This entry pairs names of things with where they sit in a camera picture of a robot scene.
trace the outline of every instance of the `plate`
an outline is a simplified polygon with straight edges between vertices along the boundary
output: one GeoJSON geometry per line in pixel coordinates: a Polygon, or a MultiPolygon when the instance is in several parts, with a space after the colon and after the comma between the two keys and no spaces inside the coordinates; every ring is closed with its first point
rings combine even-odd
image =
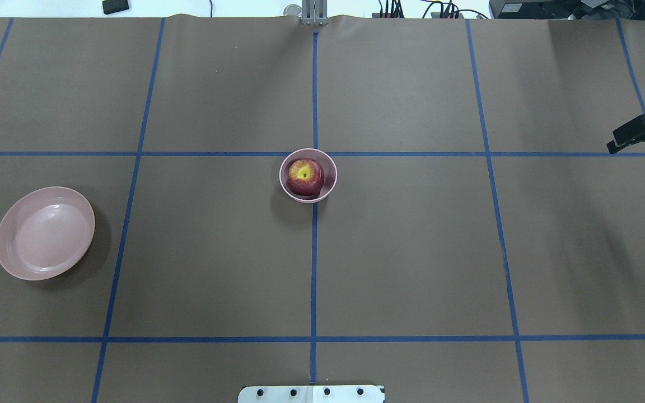
{"type": "Polygon", "coordinates": [[[22,280],[46,280],[69,270],[94,237],[94,211],[79,192],[60,186],[33,191],[0,224],[0,263],[22,280]]]}

